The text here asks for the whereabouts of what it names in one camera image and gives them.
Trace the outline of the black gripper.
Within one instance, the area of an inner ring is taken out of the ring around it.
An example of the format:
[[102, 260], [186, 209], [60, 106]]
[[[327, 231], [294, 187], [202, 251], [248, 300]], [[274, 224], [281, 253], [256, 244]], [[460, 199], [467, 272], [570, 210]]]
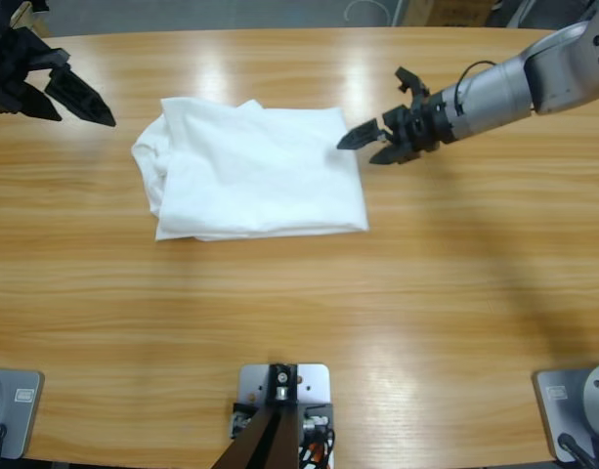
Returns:
[[61, 121], [52, 102], [25, 82], [34, 70], [51, 69], [45, 93], [78, 118], [108, 127], [116, 121], [101, 95], [67, 65], [69, 54], [50, 48], [27, 27], [11, 27], [20, 1], [0, 1], [0, 113]]
[[423, 151], [436, 150], [440, 144], [456, 141], [447, 116], [448, 103], [441, 93], [412, 99], [412, 105], [392, 108], [382, 114], [383, 123], [390, 133], [379, 128], [376, 118], [349, 130], [338, 142], [341, 150], [361, 149], [373, 142], [387, 139], [388, 146], [370, 159], [373, 165], [404, 164]]

